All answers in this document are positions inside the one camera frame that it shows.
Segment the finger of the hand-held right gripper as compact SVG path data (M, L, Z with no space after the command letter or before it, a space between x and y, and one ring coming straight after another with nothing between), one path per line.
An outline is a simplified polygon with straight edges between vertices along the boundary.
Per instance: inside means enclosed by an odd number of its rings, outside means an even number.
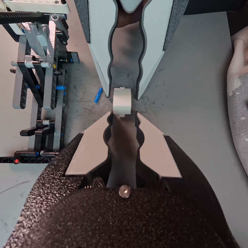
M110 97L113 62L112 38L117 25L118 5L114 0L88 1L91 55L106 97Z
M164 42L172 11L173 0L151 0L144 5L141 17L142 52L139 61L136 99L146 90L164 51Z

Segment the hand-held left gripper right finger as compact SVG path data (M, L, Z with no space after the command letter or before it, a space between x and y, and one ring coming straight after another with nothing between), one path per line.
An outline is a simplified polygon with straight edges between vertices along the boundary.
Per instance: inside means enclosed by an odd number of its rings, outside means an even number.
M164 133L139 112L135 113L136 138L139 144L137 159L139 169L145 176L182 178Z

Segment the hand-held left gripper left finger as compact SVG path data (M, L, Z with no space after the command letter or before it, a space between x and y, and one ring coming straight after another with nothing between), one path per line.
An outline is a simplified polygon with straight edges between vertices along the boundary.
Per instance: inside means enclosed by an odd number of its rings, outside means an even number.
M111 126L113 112L109 111L82 132L82 138L65 173L87 175L110 158Z

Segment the blue toy pin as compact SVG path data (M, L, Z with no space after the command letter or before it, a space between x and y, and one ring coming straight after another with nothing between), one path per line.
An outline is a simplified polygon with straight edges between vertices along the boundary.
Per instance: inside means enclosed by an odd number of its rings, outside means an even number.
M95 103L98 103L98 101L99 101L99 99L100 99L100 97L101 97L102 91L103 91L103 88L100 88L100 89L98 90L98 92L97 92L97 94L96 94L96 97L95 97L95 100L94 100Z

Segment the white curved toy panel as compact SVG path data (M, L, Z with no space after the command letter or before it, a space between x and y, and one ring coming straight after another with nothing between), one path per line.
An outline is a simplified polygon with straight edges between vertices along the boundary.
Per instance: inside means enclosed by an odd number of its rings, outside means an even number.
M120 118L131 114L131 89L120 87L114 88L113 113Z

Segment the grey black toy chassis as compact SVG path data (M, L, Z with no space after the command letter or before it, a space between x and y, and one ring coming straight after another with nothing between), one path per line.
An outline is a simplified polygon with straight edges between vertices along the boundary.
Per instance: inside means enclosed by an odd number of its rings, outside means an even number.
M30 127L20 131L29 139L26 150L1 157L1 163L49 163L64 147L67 70L79 63L77 52L67 50L68 1L1 1L1 26L18 43L12 107L25 109L32 93Z

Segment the grey desk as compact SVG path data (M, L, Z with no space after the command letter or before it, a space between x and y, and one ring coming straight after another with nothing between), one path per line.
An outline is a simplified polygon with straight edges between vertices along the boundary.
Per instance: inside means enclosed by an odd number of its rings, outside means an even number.
M68 15L67 49L79 53L80 64L65 66L69 90L65 144L112 109L112 96L93 101L100 88L96 68L76 11ZM135 94L142 38L138 24L116 29L113 35L113 87L125 86ZM29 127L32 96L24 110L12 107L15 60L18 44L1 26L1 156L26 149L28 138L20 130ZM135 180L138 142L134 112L139 111L169 135L196 163L214 189L228 225L241 247L247 247L247 175L231 138L226 72L231 40L226 13L184 16L151 82L132 114L114 116L113 166L108 187ZM46 164L1 164L1 247L5 245L22 207Z

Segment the person's right hand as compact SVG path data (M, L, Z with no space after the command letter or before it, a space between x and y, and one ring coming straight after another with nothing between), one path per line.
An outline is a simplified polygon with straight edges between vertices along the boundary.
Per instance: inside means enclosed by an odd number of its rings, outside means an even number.
M116 28L122 28L130 24L134 24L140 21L142 12L127 13L125 11L118 11L118 18Z

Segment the person's grey printed sweatshirt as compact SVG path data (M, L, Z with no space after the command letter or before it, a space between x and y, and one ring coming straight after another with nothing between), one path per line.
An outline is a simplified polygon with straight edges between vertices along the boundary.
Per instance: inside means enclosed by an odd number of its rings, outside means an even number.
M248 174L248 27L231 37L234 49L227 72L228 117L235 149Z

